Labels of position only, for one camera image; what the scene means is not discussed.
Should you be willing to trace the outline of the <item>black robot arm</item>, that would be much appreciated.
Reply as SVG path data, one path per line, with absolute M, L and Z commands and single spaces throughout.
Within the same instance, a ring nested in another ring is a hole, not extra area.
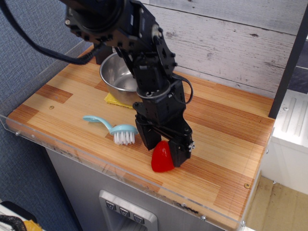
M 67 0 L 66 18 L 76 36 L 118 49 L 137 81 L 136 126 L 145 147 L 168 139 L 175 167 L 191 156 L 192 129 L 184 120 L 183 81 L 175 54 L 155 17 L 137 0 Z

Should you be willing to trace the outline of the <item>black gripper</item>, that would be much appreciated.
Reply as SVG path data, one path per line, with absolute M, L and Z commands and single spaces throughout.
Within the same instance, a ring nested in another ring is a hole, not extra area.
M 169 92 L 157 98 L 135 102 L 136 126 L 144 146 L 150 151 L 167 138 L 174 167 L 191 157 L 194 143 L 192 129 L 183 118 L 186 110 L 183 92 Z

